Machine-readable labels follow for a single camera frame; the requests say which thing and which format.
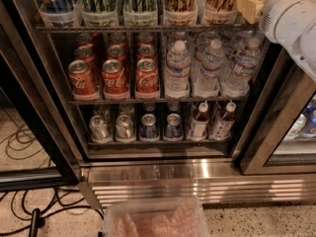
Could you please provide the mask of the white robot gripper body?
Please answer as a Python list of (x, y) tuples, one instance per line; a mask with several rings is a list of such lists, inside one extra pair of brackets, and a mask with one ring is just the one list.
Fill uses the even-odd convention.
[(292, 47), (300, 38), (315, 40), (316, 0), (267, 0), (259, 29), (283, 47)]

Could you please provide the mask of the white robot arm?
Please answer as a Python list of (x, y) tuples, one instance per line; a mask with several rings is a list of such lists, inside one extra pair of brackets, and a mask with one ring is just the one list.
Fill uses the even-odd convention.
[(235, 6), (316, 81), (316, 0), (235, 0)]

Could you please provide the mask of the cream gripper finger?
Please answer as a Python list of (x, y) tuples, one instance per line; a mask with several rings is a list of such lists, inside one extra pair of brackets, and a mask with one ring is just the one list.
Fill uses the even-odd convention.
[(236, 0), (236, 9), (251, 25), (259, 22), (262, 9), (267, 0)]

